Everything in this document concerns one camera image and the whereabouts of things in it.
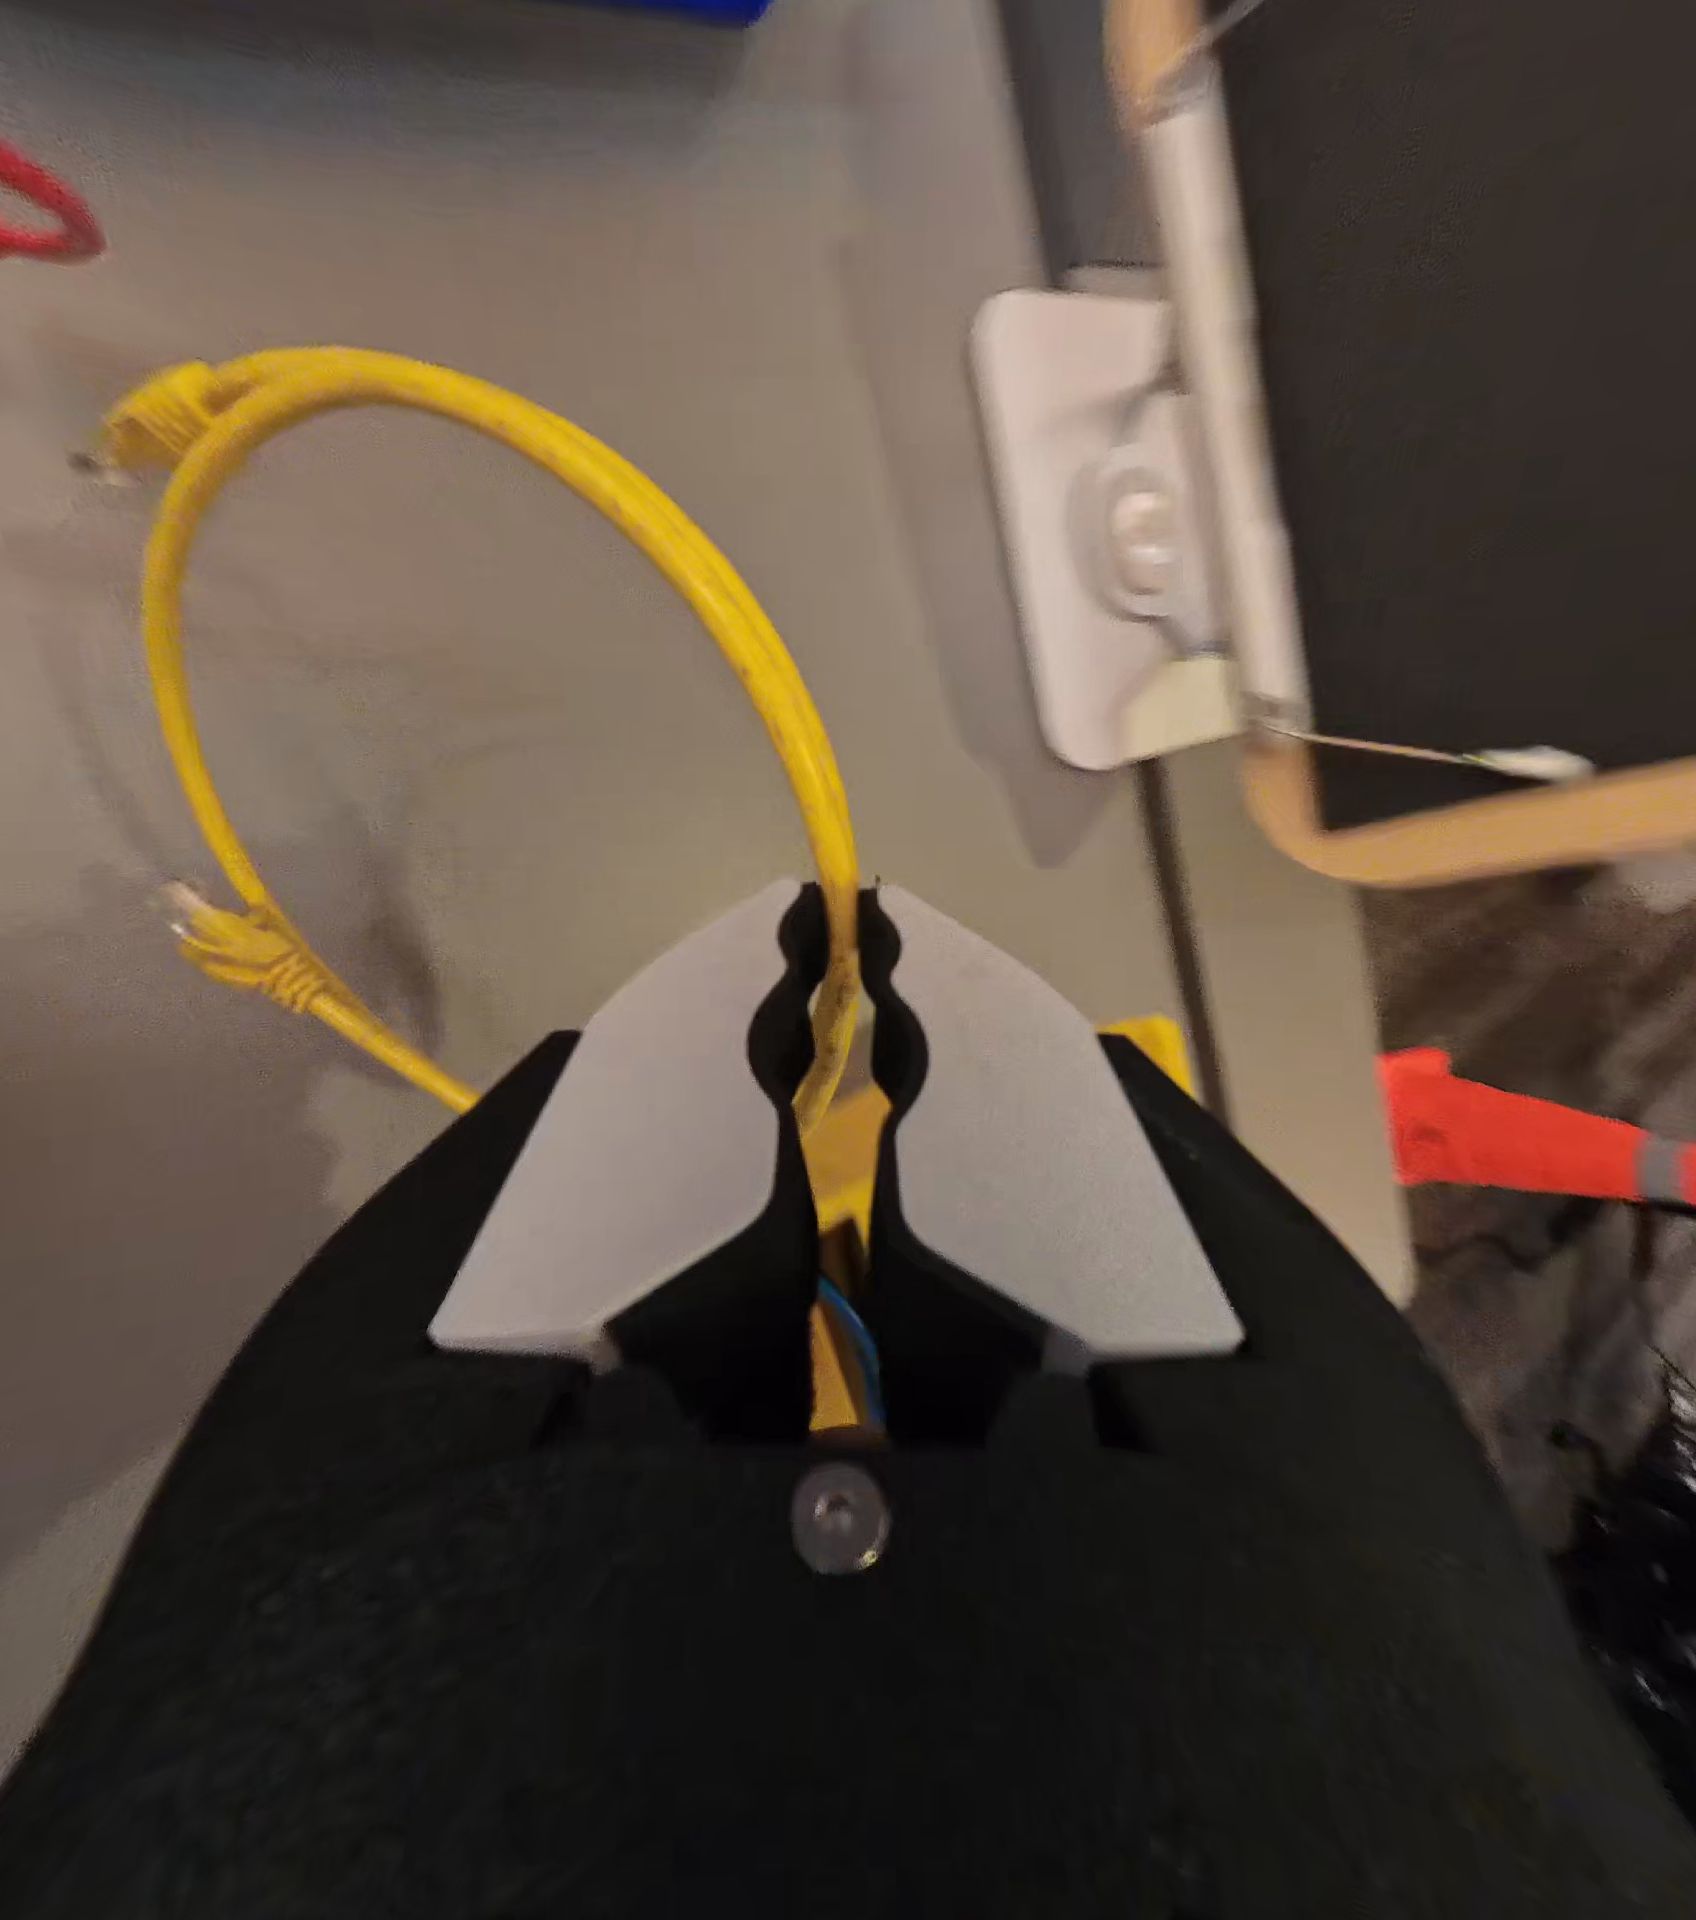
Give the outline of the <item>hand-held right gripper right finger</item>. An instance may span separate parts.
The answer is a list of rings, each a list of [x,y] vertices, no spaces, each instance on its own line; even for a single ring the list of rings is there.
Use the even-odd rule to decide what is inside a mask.
[[[1099,1031],[1003,949],[862,894],[889,1103],[865,1315],[902,1446],[981,1444],[1043,1374],[1220,1360],[1244,1325]]]

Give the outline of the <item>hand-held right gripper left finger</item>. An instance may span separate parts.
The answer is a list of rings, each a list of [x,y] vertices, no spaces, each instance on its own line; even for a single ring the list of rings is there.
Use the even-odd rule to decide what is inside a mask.
[[[773,880],[579,1032],[429,1325],[453,1359],[660,1380],[731,1444],[812,1422],[815,889]]]

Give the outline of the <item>yellow plastic bin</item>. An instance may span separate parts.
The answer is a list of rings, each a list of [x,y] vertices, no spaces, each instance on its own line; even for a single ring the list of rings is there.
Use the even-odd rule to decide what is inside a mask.
[[[1101,1028],[1101,1040],[1122,1040],[1143,1054],[1143,1066],[1154,1068],[1170,1082],[1172,1092],[1200,1092],[1191,1065],[1184,1032],[1177,1020],[1146,1016],[1118,1020]],[[1166,1231],[1168,1260],[1178,1274],[1197,1256],[1195,1231],[1186,1214],[1172,1200],[1172,1188],[1162,1185],[1162,1169],[1151,1154],[1141,1120],[1124,1103],[1124,1092],[1112,1079],[1101,1092],[1090,1092],[1086,1068],[1101,1062],[1112,1073],[1101,1043],[1085,1043],[1066,1060],[1045,1054],[1039,1065],[1081,1068],[1065,1092],[1089,1092],[1086,1143],[1062,1139],[1061,1122],[1037,1126],[1032,1104],[1023,1103],[1007,1115],[1007,1133],[991,1135],[981,1146],[1001,1148],[1004,1170],[977,1154],[957,1154],[957,1115],[952,1100],[923,1088],[931,1120],[924,1154],[902,1143],[895,1148],[896,1177],[923,1177],[923,1185],[908,1186],[898,1206],[910,1199],[921,1202],[921,1218],[912,1232],[928,1248],[943,1250],[943,1258],[964,1273],[1004,1291],[1004,1296],[1030,1315],[1065,1311],[1058,1323],[1065,1333],[1078,1326],[1074,1338],[1118,1335],[1141,1315],[1143,1333],[1154,1333],[1164,1318],[1162,1308],[1143,1304],[1149,1273],[1157,1254],[1149,1252],[1151,1231]],[[885,1148],[885,1128],[890,1103],[879,1086],[868,1086],[834,1106],[809,1140],[806,1154],[817,1205],[817,1220],[825,1242],[855,1231],[860,1237],[860,1254],[868,1258],[877,1185]],[[928,1177],[954,1177],[957,1194],[947,1199],[943,1186],[931,1193]],[[957,1223],[957,1200],[986,1205],[1004,1210],[997,1226]],[[1114,1307],[1090,1307],[1090,1286],[1110,1286]],[[817,1307],[811,1313],[812,1347],[812,1436],[850,1428],[874,1431],[877,1416],[877,1362],[855,1359],[846,1335],[846,1308]]]

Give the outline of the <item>orange traffic cone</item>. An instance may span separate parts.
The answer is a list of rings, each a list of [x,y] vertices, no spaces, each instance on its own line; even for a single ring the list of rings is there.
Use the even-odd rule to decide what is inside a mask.
[[[1438,1048],[1379,1057],[1395,1178],[1696,1213],[1696,1143],[1458,1077]]]

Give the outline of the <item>white tablet stand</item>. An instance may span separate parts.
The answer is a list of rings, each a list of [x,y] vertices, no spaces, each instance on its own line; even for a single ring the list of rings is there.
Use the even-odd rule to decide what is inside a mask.
[[[1007,292],[971,331],[1037,720],[1082,773],[1315,737],[1217,56],[1164,86],[1143,165],[1158,297]]]

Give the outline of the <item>black wood-framed board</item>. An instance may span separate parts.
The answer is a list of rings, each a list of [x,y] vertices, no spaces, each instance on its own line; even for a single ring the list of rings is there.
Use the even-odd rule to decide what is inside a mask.
[[[1413,891],[1696,843],[1696,4],[1104,4],[1244,798]]]

